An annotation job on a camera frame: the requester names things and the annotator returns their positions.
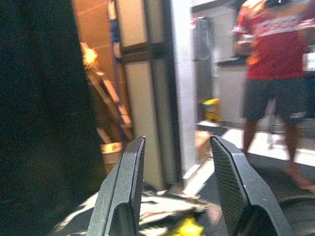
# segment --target red and white shirt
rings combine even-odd
[[[304,45],[296,26],[315,17],[315,0],[292,0],[287,5],[265,8],[267,0],[247,0],[233,32],[252,34],[253,52],[247,78],[290,79],[303,75]]]

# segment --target man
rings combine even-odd
[[[285,123],[289,152],[287,173],[300,188],[312,184],[294,163],[299,132],[297,124],[305,114],[306,85],[303,53],[307,39],[297,26],[315,17],[315,0],[247,0],[240,10],[234,33],[236,50],[248,58],[244,96],[244,149],[247,155],[257,122],[263,118],[269,99],[276,100],[276,112]]]

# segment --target gray shorts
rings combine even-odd
[[[264,117],[268,101],[275,99],[276,111],[285,122],[298,124],[306,113],[307,86],[302,78],[251,80],[245,84],[243,116],[248,121]]]

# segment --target black object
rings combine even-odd
[[[136,236],[143,185],[145,137],[128,144],[100,187],[87,236]]]
[[[244,154],[218,136],[213,136],[210,142],[229,235],[293,236],[271,189]]]
[[[105,178],[72,1],[0,1],[0,235],[42,236]]]

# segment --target yellow container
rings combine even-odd
[[[220,99],[210,99],[202,103],[205,109],[206,120],[212,122],[221,122]]]

